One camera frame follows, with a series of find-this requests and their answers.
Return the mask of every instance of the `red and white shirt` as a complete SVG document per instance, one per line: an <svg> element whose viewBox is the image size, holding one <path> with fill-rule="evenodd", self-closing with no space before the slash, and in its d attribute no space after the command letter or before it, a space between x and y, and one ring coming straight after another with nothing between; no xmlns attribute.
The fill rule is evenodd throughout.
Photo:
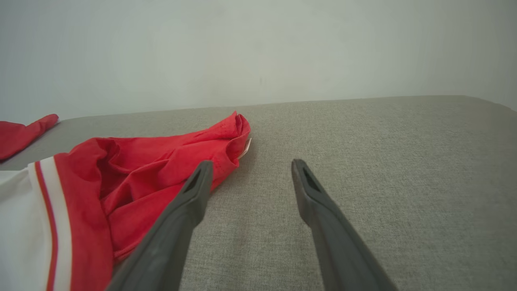
<svg viewBox="0 0 517 291"><path fill-rule="evenodd" d="M0 171L0 290L104 290L203 160L212 189L239 166L250 125L234 112L200 132L93 138Z"/></svg>

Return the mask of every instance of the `white stripe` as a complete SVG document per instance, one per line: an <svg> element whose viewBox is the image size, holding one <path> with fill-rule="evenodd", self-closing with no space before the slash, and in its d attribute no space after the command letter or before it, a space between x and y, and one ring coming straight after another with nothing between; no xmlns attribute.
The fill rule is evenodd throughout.
<svg viewBox="0 0 517 291"><path fill-rule="evenodd" d="M43 179L47 186L57 232L57 263L54 290L70 290L72 276L72 233L68 219L65 195L57 173L54 157L40 162Z"/></svg>

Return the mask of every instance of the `clothing tag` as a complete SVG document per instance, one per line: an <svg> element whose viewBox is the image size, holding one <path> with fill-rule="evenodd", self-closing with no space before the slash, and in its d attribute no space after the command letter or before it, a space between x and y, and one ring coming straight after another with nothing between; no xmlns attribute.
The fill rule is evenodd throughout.
<svg viewBox="0 0 517 291"><path fill-rule="evenodd" d="M251 143L251 137L248 138L248 140L246 140L246 145L244 146L244 150L242 151L242 153L240 154L240 156L237 159L242 158L248 152L248 149L250 149L250 143Z"/></svg>

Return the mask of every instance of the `white fabric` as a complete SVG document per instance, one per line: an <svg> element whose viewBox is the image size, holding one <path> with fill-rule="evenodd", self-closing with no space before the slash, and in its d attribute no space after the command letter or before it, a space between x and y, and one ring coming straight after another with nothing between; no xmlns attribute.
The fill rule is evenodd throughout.
<svg viewBox="0 0 517 291"><path fill-rule="evenodd" d="M63 189L50 157L40 162L54 215L57 256L53 290L69 290L72 240ZM52 264L52 228L36 164L0 171L0 290L47 290Z"/></svg>
<svg viewBox="0 0 517 291"><path fill-rule="evenodd" d="M32 170L0 171L0 290L45 290L52 235Z"/></svg>

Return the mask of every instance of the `gray couch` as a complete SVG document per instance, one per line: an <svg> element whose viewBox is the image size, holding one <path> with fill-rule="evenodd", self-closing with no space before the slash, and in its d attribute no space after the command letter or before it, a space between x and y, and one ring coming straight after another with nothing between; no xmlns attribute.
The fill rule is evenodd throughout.
<svg viewBox="0 0 517 291"><path fill-rule="evenodd" d="M253 141L196 228L182 290L317 290L291 181L311 167L400 290L517 289L517 112L465 96L204 108L64 120L1 170L91 137L179 135L233 110Z"/></svg>

